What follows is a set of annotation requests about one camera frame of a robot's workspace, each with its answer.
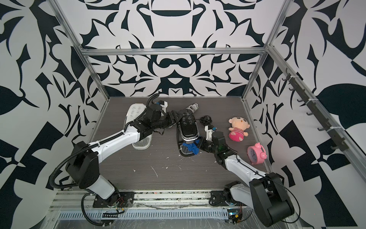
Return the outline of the blue cleaning cloth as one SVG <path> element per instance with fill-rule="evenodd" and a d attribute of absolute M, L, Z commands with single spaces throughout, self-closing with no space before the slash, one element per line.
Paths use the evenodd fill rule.
<path fill-rule="evenodd" d="M 197 147 L 195 143 L 191 144 L 182 143 L 182 146 L 188 150 L 189 154 L 197 155 L 200 153 L 200 149 Z"/>

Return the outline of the white coffee machine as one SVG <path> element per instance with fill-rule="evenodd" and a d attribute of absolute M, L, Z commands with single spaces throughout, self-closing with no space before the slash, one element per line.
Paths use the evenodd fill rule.
<path fill-rule="evenodd" d="M 124 124 L 127 124 L 131 121 L 133 121 L 132 124 L 134 124 L 134 127 L 138 127 L 138 123 L 136 122 L 137 117 L 143 113 L 143 111 L 146 109 L 146 105 L 142 103 L 135 103 L 132 104 L 126 114 Z M 144 139 L 135 142 L 132 144 L 133 148 L 136 150 L 147 150 L 149 146 L 151 145 L 153 135 L 150 134 L 149 136 L 146 136 Z"/>

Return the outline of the black coffee machine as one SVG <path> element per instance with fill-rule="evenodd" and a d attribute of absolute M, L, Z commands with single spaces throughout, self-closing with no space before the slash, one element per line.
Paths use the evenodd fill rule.
<path fill-rule="evenodd" d="M 198 126 L 196 123 L 196 119 L 190 110 L 184 109 L 179 111 L 179 113 L 183 115 L 183 117 L 177 123 L 176 132 L 179 152 L 183 157 L 191 157 L 194 156 L 194 154 L 189 154 L 188 150 L 182 146 L 182 143 L 191 144 L 198 139 Z"/>

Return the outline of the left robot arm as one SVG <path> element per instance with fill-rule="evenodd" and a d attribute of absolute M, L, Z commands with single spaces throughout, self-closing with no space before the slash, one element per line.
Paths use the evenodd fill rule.
<path fill-rule="evenodd" d="M 158 129 L 177 124 L 182 114 L 167 111 L 166 101 L 154 102 L 159 94 L 152 95 L 146 104 L 130 106 L 121 131 L 99 141 L 78 143 L 72 154 L 51 173 L 49 184 L 54 189 L 78 187 L 88 191 L 108 207 L 118 208 L 121 195 L 116 186 L 105 179 L 99 165 L 112 154 L 149 137 Z"/>

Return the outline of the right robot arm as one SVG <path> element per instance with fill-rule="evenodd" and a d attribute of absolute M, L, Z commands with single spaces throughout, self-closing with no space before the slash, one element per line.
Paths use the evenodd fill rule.
<path fill-rule="evenodd" d="M 222 132 L 214 132 L 211 140 L 199 137 L 196 147 L 212 153 L 217 164 L 237 175 L 244 183 L 232 184 L 229 196 L 232 200 L 252 208 L 260 222 L 270 227 L 295 214 L 295 208 L 289 194 L 276 173 L 265 173 L 241 159 L 231 149 Z"/>

